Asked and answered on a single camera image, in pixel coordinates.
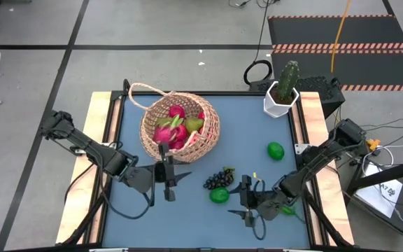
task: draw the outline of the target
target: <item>wooden frame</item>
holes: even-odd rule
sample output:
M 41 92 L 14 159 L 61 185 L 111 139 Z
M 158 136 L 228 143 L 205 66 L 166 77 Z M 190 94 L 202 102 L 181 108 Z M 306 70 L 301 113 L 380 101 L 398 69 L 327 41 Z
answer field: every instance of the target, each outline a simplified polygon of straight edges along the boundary
M 111 92 L 93 92 L 91 97 L 83 133 L 98 142 L 102 142 L 103 139 L 111 95 Z M 310 144 L 320 145 L 327 140 L 328 136 L 320 97 L 316 92 L 301 92 L 300 97 Z M 120 105 L 120 100 L 116 99 L 113 107 L 111 124 L 109 126 L 108 142 L 113 141 L 115 137 L 115 126 L 118 123 Z M 295 131 L 297 133 L 298 142 L 303 143 L 302 126 L 299 122 L 299 115 L 296 107 L 292 109 L 292 113 L 295 121 Z M 85 156 L 77 157 L 71 180 L 77 177 L 89 165 L 90 162 Z M 335 168 L 335 162 L 329 163 L 329 166 Z M 93 167 L 69 192 L 68 200 L 64 207 L 62 222 L 60 223 L 57 235 L 57 243 L 67 239 L 88 212 L 95 176 L 96 168 Z M 341 236 L 346 241 L 353 244 L 353 235 L 349 225 L 348 213 L 344 204 L 343 195 L 341 193 L 339 177 L 335 172 L 329 169 L 323 169 L 317 173 L 316 178 L 325 215 L 340 232 Z M 91 232 L 90 243 L 97 241 L 97 231 L 99 230 L 101 216 L 100 212 L 101 210 L 99 210 L 93 220 L 93 227 L 96 228 L 93 228 L 93 232 Z M 318 218 L 312 210 L 311 215 L 315 243 L 322 244 Z M 334 242 L 332 239 L 330 237 L 328 237 L 328 239 L 331 245 L 333 245 Z

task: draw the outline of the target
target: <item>wicker basket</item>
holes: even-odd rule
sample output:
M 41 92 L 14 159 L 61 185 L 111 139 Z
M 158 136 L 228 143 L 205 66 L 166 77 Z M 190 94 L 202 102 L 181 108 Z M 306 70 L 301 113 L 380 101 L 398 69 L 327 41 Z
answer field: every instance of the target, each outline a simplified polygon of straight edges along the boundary
M 133 99 L 132 90 L 135 87 L 148 88 L 160 93 L 163 97 L 153 103 L 150 107 L 142 106 Z M 203 111 L 205 115 L 201 134 L 196 131 L 192 132 L 184 147 L 179 150 L 170 151 L 170 154 L 173 155 L 175 159 L 184 162 L 194 162 L 204 156 L 217 144 L 220 136 L 220 119 L 212 105 L 204 98 L 185 92 L 171 91 L 165 93 L 143 83 L 133 83 L 131 85 L 129 89 L 129 98 L 133 104 L 146 111 L 141 119 L 141 124 L 139 125 L 139 136 L 144 149 L 150 157 L 155 158 L 156 160 L 161 160 L 160 154 L 158 153 L 158 145 L 152 140 L 155 133 L 155 125 L 158 118 L 169 117 L 169 108 L 175 104 L 180 105 L 185 109 L 187 117 L 196 118 L 201 111 Z

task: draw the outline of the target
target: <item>white hexagonal pot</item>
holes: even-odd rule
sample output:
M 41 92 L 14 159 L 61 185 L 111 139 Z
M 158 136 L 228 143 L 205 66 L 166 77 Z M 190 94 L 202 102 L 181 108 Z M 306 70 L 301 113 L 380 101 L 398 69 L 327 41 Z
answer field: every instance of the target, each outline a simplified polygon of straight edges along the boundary
M 274 81 L 273 84 L 271 84 L 270 88 L 267 90 L 267 93 L 265 94 L 264 98 L 264 112 L 271 116 L 272 118 L 278 118 L 280 116 L 284 116 L 286 113 L 288 113 L 288 110 L 293 107 L 293 104 L 298 100 L 299 98 L 299 93 L 296 89 L 293 88 L 293 95 L 294 99 L 291 104 L 285 105 L 285 104 L 277 104 L 273 98 L 270 96 L 270 90 L 277 84 L 277 81 Z

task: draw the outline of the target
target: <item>potted cactus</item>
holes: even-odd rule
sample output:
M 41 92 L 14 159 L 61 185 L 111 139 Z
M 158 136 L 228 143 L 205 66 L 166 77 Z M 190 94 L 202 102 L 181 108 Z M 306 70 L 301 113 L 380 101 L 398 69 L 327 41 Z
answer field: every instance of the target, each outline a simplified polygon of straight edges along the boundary
M 279 82 L 274 81 L 265 94 L 264 112 L 272 118 L 285 115 L 299 97 L 295 89 L 298 79 L 298 62 L 289 61 L 281 72 Z

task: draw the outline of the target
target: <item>cactus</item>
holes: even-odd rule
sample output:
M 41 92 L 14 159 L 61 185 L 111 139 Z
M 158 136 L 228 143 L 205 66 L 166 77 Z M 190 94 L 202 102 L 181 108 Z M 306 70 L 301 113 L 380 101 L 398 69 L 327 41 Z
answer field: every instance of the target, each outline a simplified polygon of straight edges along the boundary
M 292 103 L 292 90 L 299 79 L 298 62 L 290 60 L 281 72 L 279 83 L 273 88 L 271 96 L 278 104 Z

